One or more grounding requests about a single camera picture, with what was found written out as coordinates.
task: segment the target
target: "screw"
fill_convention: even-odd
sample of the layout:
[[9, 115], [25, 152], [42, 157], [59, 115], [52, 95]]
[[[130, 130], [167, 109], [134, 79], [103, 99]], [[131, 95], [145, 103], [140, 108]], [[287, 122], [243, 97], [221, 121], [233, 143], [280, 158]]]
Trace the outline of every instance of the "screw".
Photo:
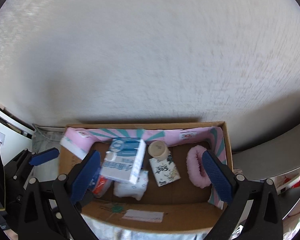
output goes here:
[[57, 213], [56, 213], [56, 218], [57, 218], [57, 219], [62, 219], [62, 216], [61, 216], [60, 212], [57, 212]]
[[267, 184], [269, 184], [269, 185], [272, 185], [272, 184], [273, 184], [272, 179], [267, 179], [266, 182], [267, 182]]
[[58, 176], [58, 180], [61, 180], [61, 181], [65, 180], [66, 178], [67, 178], [67, 175], [66, 175], [66, 174], [60, 174], [60, 175]]
[[239, 180], [239, 181], [244, 181], [244, 176], [241, 175], [241, 174], [238, 174], [236, 178], [237, 178], [237, 180]]
[[32, 179], [29, 180], [29, 183], [30, 183], [30, 184], [34, 184], [35, 182], [36, 182], [36, 179], [35, 179], [35, 178], [32, 178]]

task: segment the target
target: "white pouch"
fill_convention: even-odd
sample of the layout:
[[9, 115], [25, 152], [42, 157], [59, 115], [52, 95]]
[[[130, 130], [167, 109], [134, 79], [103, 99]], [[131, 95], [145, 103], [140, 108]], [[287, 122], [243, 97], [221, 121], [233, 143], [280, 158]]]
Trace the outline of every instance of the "white pouch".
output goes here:
[[140, 200], [147, 189], [148, 171], [141, 170], [136, 184], [114, 182], [113, 194], [117, 197], [134, 197]]

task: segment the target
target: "blue and white box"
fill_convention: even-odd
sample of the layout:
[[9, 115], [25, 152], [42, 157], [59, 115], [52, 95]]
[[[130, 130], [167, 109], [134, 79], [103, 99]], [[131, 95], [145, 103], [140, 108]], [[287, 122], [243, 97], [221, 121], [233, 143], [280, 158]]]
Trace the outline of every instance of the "blue and white box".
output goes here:
[[141, 138], [113, 138], [100, 174], [107, 179], [136, 184], [146, 143]]

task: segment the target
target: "pink scrunchie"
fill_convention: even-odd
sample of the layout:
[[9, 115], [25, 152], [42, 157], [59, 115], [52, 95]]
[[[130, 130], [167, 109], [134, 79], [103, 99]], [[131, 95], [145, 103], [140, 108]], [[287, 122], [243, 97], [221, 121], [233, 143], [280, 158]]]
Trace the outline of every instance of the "pink scrunchie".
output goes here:
[[189, 179], [193, 185], [205, 188], [211, 184], [211, 181], [202, 165], [202, 154], [207, 149], [200, 145], [192, 147], [187, 155], [187, 169]]

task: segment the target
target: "textured wall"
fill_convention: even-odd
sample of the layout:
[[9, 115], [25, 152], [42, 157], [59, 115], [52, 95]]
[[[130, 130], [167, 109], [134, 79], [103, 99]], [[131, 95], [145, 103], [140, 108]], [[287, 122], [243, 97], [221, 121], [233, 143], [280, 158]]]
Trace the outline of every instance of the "textured wall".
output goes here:
[[39, 125], [228, 122], [233, 148], [300, 122], [295, 0], [7, 0], [0, 102]]

